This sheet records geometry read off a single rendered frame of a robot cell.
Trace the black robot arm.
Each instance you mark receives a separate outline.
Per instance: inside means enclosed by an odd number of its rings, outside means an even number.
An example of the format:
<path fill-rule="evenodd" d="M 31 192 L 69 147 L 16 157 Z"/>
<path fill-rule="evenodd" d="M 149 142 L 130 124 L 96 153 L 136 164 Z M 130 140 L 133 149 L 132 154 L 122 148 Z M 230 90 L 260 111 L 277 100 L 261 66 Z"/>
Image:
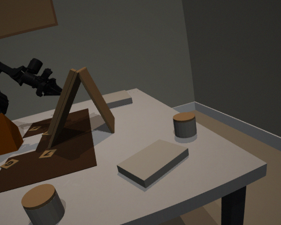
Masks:
<path fill-rule="evenodd" d="M 0 73 L 4 72 L 7 75 L 9 75 L 13 80 L 15 80 L 20 86 L 22 86 L 23 83 L 28 84 L 31 86 L 31 81 L 34 78 L 34 74 L 38 74 L 39 70 L 42 67 L 42 62 L 36 58 L 33 58 L 28 67 L 21 66 L 19 68 L 11 68 L 7 65 L 0 62 Z M 23 72 L 22 72 L 22 71 Z M 25 73 L 24 73 L 25 72 Z M 40 78 L 36 78 L 39 82 L 46 82 L 45 80 L 49 80 L 49 76 L 53 72 L 51 69 L 46 68 L 43 71 L 43 74 L 39 76 Z M 9 105 L 9 100 L 7 99 L 7 96 L 0 92 L 0 113 L 6 114 L 7 108 Z"/>

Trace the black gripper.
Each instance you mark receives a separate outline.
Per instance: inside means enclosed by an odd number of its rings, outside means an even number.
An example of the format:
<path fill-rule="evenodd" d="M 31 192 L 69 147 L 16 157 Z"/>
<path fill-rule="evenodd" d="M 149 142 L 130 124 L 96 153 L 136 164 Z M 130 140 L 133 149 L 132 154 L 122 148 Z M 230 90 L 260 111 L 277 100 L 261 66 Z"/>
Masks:
<path fill-rule="evenodd" d="M 61 95 L 62 88 L 60 88 L 56 84 L 56 79 L 46 79 L 46 82 L 39 82 L 36 78 L 40 78 L 39 76 L 34 76 L 34 78 L 31 81 L 31 87 L 37 88 L 36 95 L 39 97 L 42 97 L 44 93 L 44 96 L 51 96 L 51 95 Z"/>

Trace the grey cylindrical container with tan lid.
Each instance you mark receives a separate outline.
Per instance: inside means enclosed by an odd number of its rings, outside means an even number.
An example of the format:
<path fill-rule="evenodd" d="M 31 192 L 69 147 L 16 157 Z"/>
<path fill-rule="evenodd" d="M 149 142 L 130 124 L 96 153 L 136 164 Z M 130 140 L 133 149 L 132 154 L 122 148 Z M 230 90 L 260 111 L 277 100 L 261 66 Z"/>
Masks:
<path fill-rule="evenodd" d="M 21 200 L 33 225 L 56 225 L 65 214 L 55 187 L 43 184 L 32 188 Z"/>
<path fill-rule="evenodd" d="M 179 138 L 190 138 L 197 134 L 195 114 L 182 112 L 174 115 L 174 133 Z"/>

